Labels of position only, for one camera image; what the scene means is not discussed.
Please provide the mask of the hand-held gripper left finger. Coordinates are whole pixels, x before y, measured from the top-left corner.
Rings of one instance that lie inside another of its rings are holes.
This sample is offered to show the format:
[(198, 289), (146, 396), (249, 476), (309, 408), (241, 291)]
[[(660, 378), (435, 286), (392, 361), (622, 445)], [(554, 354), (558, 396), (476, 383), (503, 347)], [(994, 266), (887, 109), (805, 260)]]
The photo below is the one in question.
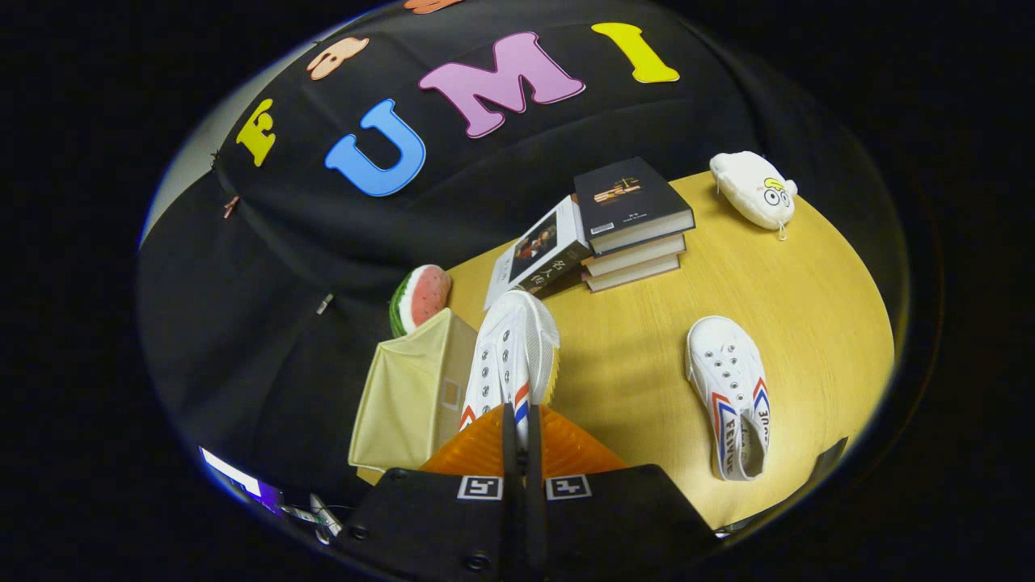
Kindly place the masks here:
[(496, 431), (500, 476), (389, 470), (346, 520), (336, 549), (391, 581), (521, 581), (527, 575), (525, 489), (513, 406)]

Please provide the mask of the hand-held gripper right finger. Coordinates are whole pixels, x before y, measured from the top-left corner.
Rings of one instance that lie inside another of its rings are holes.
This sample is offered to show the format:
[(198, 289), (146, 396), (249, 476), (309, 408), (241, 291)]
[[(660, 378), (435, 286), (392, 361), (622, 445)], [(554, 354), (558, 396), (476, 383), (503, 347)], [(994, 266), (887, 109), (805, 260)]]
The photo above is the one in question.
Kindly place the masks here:
[(532, 581), (672, 581), (720, 549), (655, 464), (546, 478), (541, 412), (528, 414), (526, 559)]

